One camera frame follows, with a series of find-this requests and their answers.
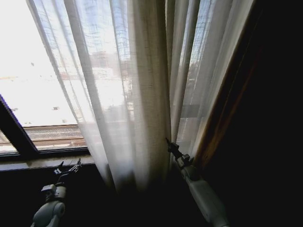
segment window pane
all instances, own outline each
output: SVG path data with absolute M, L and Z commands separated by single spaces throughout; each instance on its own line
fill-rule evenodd
M 0 91 L 38 149 L 84 146 L 26 1 L 0 8 Z
M 7 153 L 17 153 L 17 151 L 15 147 L 10 143 L 10 141 L 0 130 L 0 155 Z

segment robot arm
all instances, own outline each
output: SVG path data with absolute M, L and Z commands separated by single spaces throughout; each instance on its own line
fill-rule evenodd
M 63 203 L 66 195 L 66 180 L 71 174 L 78 172 L 81 167 L 81 161 L 77 162 L 72 168 L 67 171 L 62 171 L 63 162 L 54 170 L 56 175 L 59 175 L 56 184 L 46 185 L 42 188 L 45 192 L 45 204 L 36 212 L 33 218 L 31 227 L 57 227 L 60 218 L 65 213 L 65 205 Z
M 168 152 L 174 155 L 181 174 L 205 220 L 214 227 L 229 227 L 224 205 L 210 185 L 200 176 L 198 170 L 190 164 L 189 155 L 183 155 L 176 143 L 171 143 L 168 139 L 166 141 Z

